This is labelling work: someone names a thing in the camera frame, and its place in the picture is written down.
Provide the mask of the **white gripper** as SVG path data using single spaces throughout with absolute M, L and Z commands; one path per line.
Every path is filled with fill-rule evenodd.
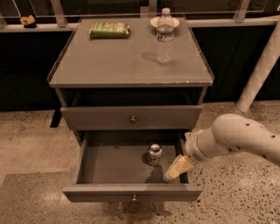
M 209 129 L 200 129 L 195 132 L 185 133 L 184 156 L 178 155 L 165 172 L 168 180 L 177 178 L 180 174 L 190 171 L 194 162 L 204 162 L 211 158 L 208 144 L 211 141 Z

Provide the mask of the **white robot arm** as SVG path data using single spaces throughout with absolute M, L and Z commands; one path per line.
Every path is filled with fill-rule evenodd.
M 279 56 L 280 32 L 276 27 L 236 103 L 241 112 L 249 109 Z M 196 163 L 240 151 L 255 154 L 275 165 L 280 163 L 280 136 L 266 130 L 259 122 L 240 115 L 221 115 L 210 128 L 187 132 L 185 138 L 183 153 L 164 174 L 167 180 L 190 171 Z

